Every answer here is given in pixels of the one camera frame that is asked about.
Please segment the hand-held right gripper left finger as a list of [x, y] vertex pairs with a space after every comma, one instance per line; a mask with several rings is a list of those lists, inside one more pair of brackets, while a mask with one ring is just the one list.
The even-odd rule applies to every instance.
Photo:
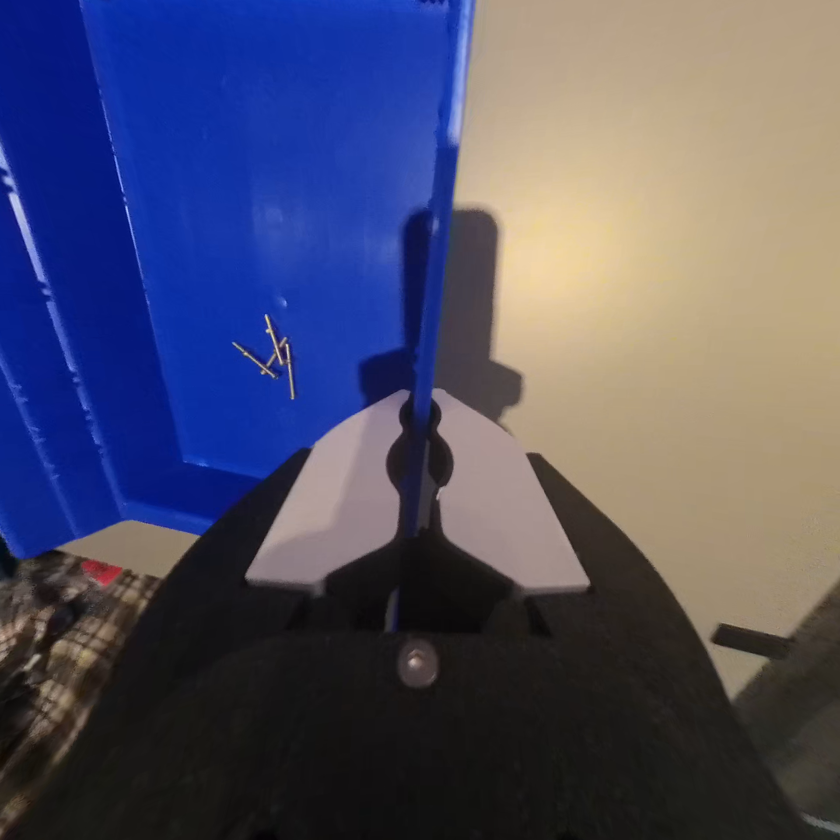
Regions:
[[249, 585], [323, 595], [332, 573], [394, 539], [401, 497], [386, 460], [409, 396], [397, 391], [316, 442], [245, 573]]

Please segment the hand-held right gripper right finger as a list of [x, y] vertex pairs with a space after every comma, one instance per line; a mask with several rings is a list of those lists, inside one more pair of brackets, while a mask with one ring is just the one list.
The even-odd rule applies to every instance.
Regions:
[[432, 401], [429, 523], [524, 595], [586, 592], [590, 578], [517, 439], [442, 388]]

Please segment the blue plastic bin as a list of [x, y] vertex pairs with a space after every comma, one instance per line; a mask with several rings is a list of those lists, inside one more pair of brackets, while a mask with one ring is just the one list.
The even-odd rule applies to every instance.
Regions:
[[[429, 418], [474, 2], [2, 2], [2, 538], [200, 534]], [[272, 355], [260, 375], [231, 342]]]

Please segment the black flat bar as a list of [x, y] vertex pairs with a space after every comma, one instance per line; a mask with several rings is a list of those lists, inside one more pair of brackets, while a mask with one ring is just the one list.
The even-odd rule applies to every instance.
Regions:
[[787, 658], [794, 645], [794, 640], [789, 637], [727, 623], [717, 625], [710, 641], [720, 648], [769, 660]]

